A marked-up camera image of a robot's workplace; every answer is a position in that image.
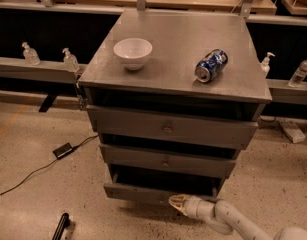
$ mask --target drawer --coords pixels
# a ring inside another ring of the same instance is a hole
[[[176,153],[183,155],[208,156],[225,159],[236,159],[241,150],[212,147],[206,145],[197,145],[189,143],[180,143],[165,140],[154,140],[115,134],[101,134],[101,143],[111,146],[124,146],[126,148],[151,149],[162,153]]]
[[[143,109],[156,112],[257,121],[258,103],[214,100],[209,97],[134,92],[127,90],[87,87],[85,92],[90,104],[103,107]]]
[[[215,147],[246,149],[256,122],[88,106],[94,131]]]
[[[105,183],[109,198],[168,205],[172,195],[192,194],[216,199],[224,179],[112,166],[112,183]]]
[[[107,164],[179,172],[217,178],[228,178],[235,161],[223,158],[161,152],[159,150],[130,148],[100,144],[103,159]]]

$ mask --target pump bottle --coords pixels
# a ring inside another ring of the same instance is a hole
[[[307,59],[302,61],[297,70],[295,70],[293,76],[291,77],[288,83],[288,86],[298,87],[306,76],[307,76]]]
[[[70,53],[69,48],[64,48],[62,52],[65,53],[64,63],[67,71],[76,73],[80,69],[76,57]]]
[[[264,60],[261,62],[261,67],[262,67],[262,70],[264,72],[264,75],[265,77],[267,76],[267,74],[269,73],[270,71],[270,56],[273,56],[275,57],[275,55],[271,52],[268,52],[266,54],[266,57],[264,58]]]
[[[25,58],[26,64],[29,65],[38,65],[40,64],[40,58],[37,55],[35,49],[31,48],[27,42],[22,43],[22,47],[24,47],[23,56]]]

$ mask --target concrete floor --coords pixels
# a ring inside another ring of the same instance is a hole
[[[0,92],[0,193],[52,162],[52,151],[93,136],[74,98],[58,98],[38,113],[45,96]],[[306,141],[292,144],[278,122],[262,123],[219,197],[274,236],[287,226],[307,229]],[[0,239],[52,239],[61,215],[71,226],[63,239],[241,239],[222,236],[172,207],[108,199],[98,139],[40,171],[0,197]]]

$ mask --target power cord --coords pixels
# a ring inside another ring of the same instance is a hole
[[[239,0],[238,3],[233,7],[233,9],[231,10],[230,13],[233,13],[234,10],[236,9],[236,7],[238,7],[241,3],[242,3],[243,0]]]
[[[95,135],[95,136],[91,136],[91,137],[86,138],[86,139],[83,140],[80,144],[71,147],[70,152],[69,152],[69,153],[66,153],[65,155],[74,152],[74,151],[77,150],[79,147],[85,145],[86,143],[88,143],[89,141],[95,139],[95,138],[98,137],[98,136],[99,136],[99,135]],[[25,177],[24,180],[22,180],[22,181],[21,181],[19,184],[17,184],[15,187],[10,188],[9,190],[6,190],[6,191],[0,193],[0,196],[2,196],[2,195],[4,195],[4,194],[6,194],[6,193],[8,193],[8,192],[10,192],[10,191],[12,191],[12,190],[14,190],[14,189],[16,189],[17,187],[21,186],[21,185],[22,185],[32,174],[34,174],[34,173],[36,173],[36,172],[38,172],[38,171],[40,171],[40,170],[43,170],[43,169],[45,169],[45,168],[51,166],[52,164],[54,164],[55,162],[57,162],[59,159],[61,159],[61,158],[64,157],[64,156],[60,156],[60,157],[59,157],[59,156],[57,156],[56,154],[55,154],[55,156],[56,156],[56,159],[53,160],[51,163],[49,163],[48,165],[43,166],[43,167],[41,167],[41,168],[39,168],[39,169],[37,169],[37,170],[31,172],[28,176]]]

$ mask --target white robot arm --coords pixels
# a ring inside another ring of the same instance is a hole
[[[232,234],[235,229],[244,240],[307,240],[307,231],[297,227],[282,229],[273,238],[224,200],[212,203],[183,194],[171,196],[169,203],[189,218],[203,220],[224,235]]]

